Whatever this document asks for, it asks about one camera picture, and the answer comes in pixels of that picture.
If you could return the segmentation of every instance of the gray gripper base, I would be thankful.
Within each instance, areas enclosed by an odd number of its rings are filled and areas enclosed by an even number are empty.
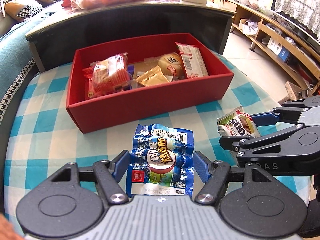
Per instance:
[[[319,115],[320,106],[310,108],[308,111],[300,114],[300,118],[297,123],[303,123],[305,126],[320,125]]]
[[[26,236],[26,240],[36,240]],[[223,222],[211,206],[189,196],[136,195],[124,205],[112,206],[92,230],[73,240],[251,240]],[[298,235],[286,240],[301,240]]]

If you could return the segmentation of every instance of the shelf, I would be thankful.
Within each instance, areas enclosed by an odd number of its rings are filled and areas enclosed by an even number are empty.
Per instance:
[[[311,95],[313,95],[317,91],[318,91],[318,84],[314,87],[313,90],[311,90]]]
[[[288,51],[290,51],[298,60],[302,62],[305,67],[311,71],[311,73],[318,79],[320,76],[320,70],[315,66],[300,50],[293,46],[290,42],[285,40],[279,34],[265,26],[264,24],[258,23],[258,28],[271,36],[275,41],[281,43]]]
[[[256,41],[253,37],[248,36],[260,49],[268,54],[280,67],[282,67],[288,74],[293,78],[293,80],[302,88],[307,89],[307,85],[304,82],[303,78],[295,73],[286,63],[284,63],[271,49],[263,45],[261,42]]]
[[[233,23],[232,26],[241,31],[241,33],[243,33],[243,31],[239,28],[239,25]]]
[[[287,29],[286,27],[284,27],[280,23],[278,23],[276,20],[266,16],[265,14],[263,14],[261,12],[258,12],[255,9],[251,9],[251,8],[249,8],[243,4],[240,4],[236,1],[233,1],[233,0],[229,0],[229,1],[236,4],[237,6],[240,6],[244,9],[246,9],[247,11],[251,12],[252,14],[259,16],[260,18],[263,18],[267,22],[269,22],[272,25],[274,25],[275,27],[279,28],[282,32],[286,33],[289,37],[293,38],[298,44],[300,44],[303,48],[305,48],[305,50],[307,50],[318,62],[320,62],[320,55],[315,50],[313,50],[308,44],[306,44],[296,33],[290,31],[289,29]]]
[[[235,27],[236,29],[238,29],[242,34],[244,34],[244,33],[243,33],[243,30],[241,30],[241,29],[239,28],[239,25],[233,23],[232,26]],[[247,34],[244,34],[244,35],[246,35],[246,36],[249,37],[249,38],[252,37],[252,36],[254,36],[254,35],[247,35]]]

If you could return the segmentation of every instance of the houndstooth pillow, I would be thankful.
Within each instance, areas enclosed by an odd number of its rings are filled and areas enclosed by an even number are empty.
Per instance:
[[[5,4],[5,12],[19,22],[31,18],[42,10],[42,5],[35,0],[12,0]]]
[[[28,4],[23,8],[18,14],[17,17],[28,19],[32,16],[36,15],[37,13],[41,12],[43,10],[43,7],[41,4]]]

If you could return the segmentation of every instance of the blue sausage wrapper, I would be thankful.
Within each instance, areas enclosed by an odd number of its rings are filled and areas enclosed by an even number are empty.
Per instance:
[[[193,132],[160,124],[138,125],[127,171],[126,194],[192,195]]]

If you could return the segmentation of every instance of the metal screw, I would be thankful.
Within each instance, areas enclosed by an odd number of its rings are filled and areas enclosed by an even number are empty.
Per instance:
[[[115,193],[111,195],[110,199],[112,202],[117,202],[117,203],[122,202],[125,200],[125,195],[122,193]]]
[[[198,196],[198,200],[201,202],[210,202],[213,200],[213,196],[210,194],[201,194]]]

